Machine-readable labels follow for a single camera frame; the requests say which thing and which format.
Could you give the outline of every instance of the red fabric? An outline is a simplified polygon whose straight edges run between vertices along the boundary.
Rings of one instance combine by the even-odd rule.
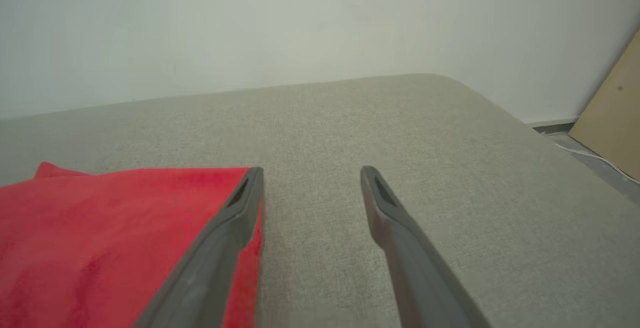
[[[0,327],[129,327],[246,171],[87,175],[43,162],[1,187]],[[254,325],[261,241],[258,219],[226,328]]]

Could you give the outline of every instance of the white cable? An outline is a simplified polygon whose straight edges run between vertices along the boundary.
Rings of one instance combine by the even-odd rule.
[[[630,180],[631,182],[640,185],[640,181],[638,180],[634,180],[633,178],[631,178],[629,175],[627,175],[627,173],[624,173],[623,171],[620,170],[620,168],[616,167],[615,164],[608,162],[608,160],[603,159],[600,156],[596,156],[596,155],[592,155],[590,153],[587,152],[583,152],[583,151],[576,151],[576,150],[572,150],[571,148],[567,148],[567,147],[563,147],[560,146],[559,144],[555,144],[556,146],[558,146],[560,149],[565,150],[565,151],[569,151],[571,153],[575,153],[576,155],[582,155],[582,156],[586,156],[586,157],[590,157],[592,159],[596,159],[596,160],[601,160],[602,162],[605,162],[606,164],[610,165],[611,167],[613,167],[613,169],[615,169],[618,173],[620,173],[620,175],[623,175],[625,178],[627,178],[627,180]]]

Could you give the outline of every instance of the wooden board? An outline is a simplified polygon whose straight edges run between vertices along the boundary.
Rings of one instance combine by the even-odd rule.
[[[640,31],[569,136],[640,179]]]

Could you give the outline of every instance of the floor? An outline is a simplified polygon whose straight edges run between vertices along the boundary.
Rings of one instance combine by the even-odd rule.
[[[592,155],[595,155],[593,151],[590,151],[585,146],[582,146],[580,142],[569,137],[569,135],[567,135],[567,132],[542,132],[542,135],[555,142],[555,144],[559,144],[560,146],[571,148],[572,150],[588,152]],[[573,156],[576,160],[585,164],[592,171],[594,171],[596,175],[601,177],[602,180],[610,184],[611,187],[617,189],[618,192],[622,193],[624,196],[629,198],[640,207],[640,185],[627,180],[627,178],[620,175],[620,173],[615,171],[615,169],[613,169],[605,162],[602,162],[601,160],[576,155],[574,153],[567,153]]]

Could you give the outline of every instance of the white wall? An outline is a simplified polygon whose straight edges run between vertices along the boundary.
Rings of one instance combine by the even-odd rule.
[[[640,0],[0,0],[0,118],[372,75],[575,117]]]

